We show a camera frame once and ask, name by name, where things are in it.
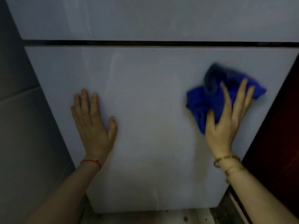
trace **gold bracelet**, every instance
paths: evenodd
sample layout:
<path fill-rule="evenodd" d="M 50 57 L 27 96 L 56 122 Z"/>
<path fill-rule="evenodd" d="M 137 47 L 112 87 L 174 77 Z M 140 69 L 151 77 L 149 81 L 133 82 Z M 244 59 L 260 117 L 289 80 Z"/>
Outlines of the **gold bracelet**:
<path fill-rule="evenodd" d="M 229 169 L 227 169 L 224 173 L 225 173 L 225 175 L 226 175 L 226 180 L 225 180 L 225 181 L 226 181 L 226 183 L 228 183 L 228 184 L 230 183 L 229 180 L 228 180 L 228 177 L 229 177 L 230 174 L 232 174 L 232 173 L 229 173 L 229 170 L 234 169 L 234 168 L 237 169 L 237 170 L 246 170 L 246 168 L 245 168 L 244 166 L 240 166 L 240 167 L 230 167 Z"/>
<path fill-rule="evenodd" d="M 218 159 L 215 159 L 214 161 L 214 166 L 217 167 L 217 168 L 220 168 L 219 166 L 219 161 L 223 160 L 223 159 L 236 159 L 238 160 L 239 162 L 241 162 L 241 159 L 235 155 L 226 155 L 224 157 L 221 157 L 221 158 L 218 158 Z"/>

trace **bangle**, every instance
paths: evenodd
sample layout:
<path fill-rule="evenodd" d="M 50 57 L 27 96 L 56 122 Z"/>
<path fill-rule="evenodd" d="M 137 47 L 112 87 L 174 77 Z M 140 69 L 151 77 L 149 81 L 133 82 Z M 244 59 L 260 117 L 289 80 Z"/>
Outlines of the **bangle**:
<path fill-rule="evenodd" d="M 241 166 L 241 167 L 230 167 L 229 169 L 227 169 L 224 173 L 225 173 L 225 175 L 226 175 L 226 183 L 230 183 L 229 182 L 229 180 L 228 180 L 228 177 L 229 177 L 229 175 L 230 174 L 232 174 L 232 173 L 229 173 L 229 171 L 231 170 L 231 169 L 234 169 L 234 168 L 236 168 L 237 170 L 246 170 L 246 168 L 244 167 L 244 166 Z"/>
<path fill-rule="evenodd" d="M 82 160 L 80 162 L 80 164 L 83 163 L 83 162 L 87 162 L 87 161 L 97 163 L 99 165 L 100 169 L 102 168 L 101 164 L 99 163 L 99 160 L 85 159 L 85 160 Z"/>
<path fill-rule="evenodd" d="M 223 160 L 223 159 L 236 159 L 238 160 L 239 162 L 241 162 L 241 159 L 235 155 L 226 155 L 224 157 L 221 157 L 221 158 L 218 158 L 218 159 L 215 159 L 214 161 L 214 166 L 217 167 L 217 168 L 220 168 L 219 166 L 219 161 Z"/>

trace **finger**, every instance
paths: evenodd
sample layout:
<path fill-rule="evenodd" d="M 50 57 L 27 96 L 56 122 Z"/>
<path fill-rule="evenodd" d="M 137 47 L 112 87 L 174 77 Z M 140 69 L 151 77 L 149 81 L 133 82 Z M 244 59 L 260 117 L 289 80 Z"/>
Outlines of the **finger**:
<path fill-rule="evenodd" d="M 250 86 L 248 91 L 247 91 L 247 94 L 246 94 L 246 97 L 245 97 L 245 105 L 244 105 L 244 110 L 243 110 L 243 113 L 242 113 L 242 117 L 245 115 L 245 113 L 247 112 L 247 110 L 249 109 L 249 107 L 252 105 L 253 103 L 253 94 L 254 94 L 254 90 L 255 90 L 255 86 Z"/>
<path fill-rule="evenodd" d="M 77 116 L 81 116 L 81 98 L 79 94 L 75 94 L 74 95 L 74 106 L 75 106 L 75 110 L 76 110 L 76 114 Z"/>
<path fill-rule="evenodd" d="M 221 82 L 220 85 L 222 87 L 223 94 L 224 94 L 224 106 L 223 106 L 223 111 L 222 111 L 219 124 L 221 124 L 221 122 L 223 121 L 227 121 L 231 119 L 231 99 L 225 84 Z"/>
<path fill-rule="evenodd" d="M 92 101 L 90 105 L 90 117 L 92 119 L 92 124 L 98 128 L 104 128 L 103 122 L 100 116 L 99 108 L 99 96 L 97 93 L 92 94 Z"/>
<path fill-rule="evenodd" d="M 207 112 L 206 132 L 215 131 L 215 113 L 212 109 Z"/>
<path fill-rule="evenodd" d="M 86 89 L 81 89 L 81 112 L 84 122 L 91 124 L 92 120 L 89 114 L 89 98 Z"/>
<path fill-rule="evenodd" d="M 243 110 L 245 107 L 245 96 L 246 96 L 246 86 L 248 79 L 243 79 L 236 96 L 236 100 L 234 102 L 232 119 L 235 121 L 240 120 L 243 114 Z"/>
<path fill-rule="evenodd" d="M 117 133 L 117 123 L 113 116 L 110 116 L 109 118 L 109 131 L 108 131 L 108 139 L 112 143 L 114 143 Z"/>
<path fill-rule="evenodd" d="M 73 106 L 73 105 L 71 106 L 71 111 L 72 111 L 72 116 L 73 116 L 73 119 L 75 121 L 76 126 L 79 126 L 80 125 L 80 121 L 79 121 L 79 119 L 77 117 L 75 106 Z"/>

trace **cabinet door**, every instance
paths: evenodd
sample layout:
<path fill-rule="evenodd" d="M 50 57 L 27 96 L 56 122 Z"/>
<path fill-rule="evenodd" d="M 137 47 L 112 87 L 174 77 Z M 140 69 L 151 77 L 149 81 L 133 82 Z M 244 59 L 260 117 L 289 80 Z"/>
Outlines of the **cabinet door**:
<path fill-rule="evenodd" d="M 70 106 L 86 88 L 100 96 L 104 124 L 114 115 L 113 151 L 87 190 L 98 213 L 208 208 L 227 184 L 191 113 L 186 92 L 217 61 L 267 87 L 233 144 L 244 157 L 298 49 L 27 47 L 33 68 L 75 166 L 84 157 Z"/>
<path fill-rule="evenodd" d="M 299 42 L 299 0 L 6 0 L 23 39 Z"/>

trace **blue cloth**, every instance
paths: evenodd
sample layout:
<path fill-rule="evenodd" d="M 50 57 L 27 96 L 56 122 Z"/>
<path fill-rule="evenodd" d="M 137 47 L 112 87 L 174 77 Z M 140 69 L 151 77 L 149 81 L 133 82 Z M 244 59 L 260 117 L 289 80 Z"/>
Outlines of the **blue cloth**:
<path fill-rule="evenodd" d="M 258 84 L 248 75 L 212 64 L 204 77 L 204 85 L 196 87 L 187 92 L 187 108 L 193 114 L 200 132 L 205 134 L 206 114 L 209 109 L 215 112 L 215 123 L 218 123 L 224 106 L 223 90 L 220 86 L 224 82 L 233 104 L 242 79 L 248 78 L 246 91 L 250 86 L 255 86 L 253 98 L 257 99 L 264 93 L 266 88 Z"/>

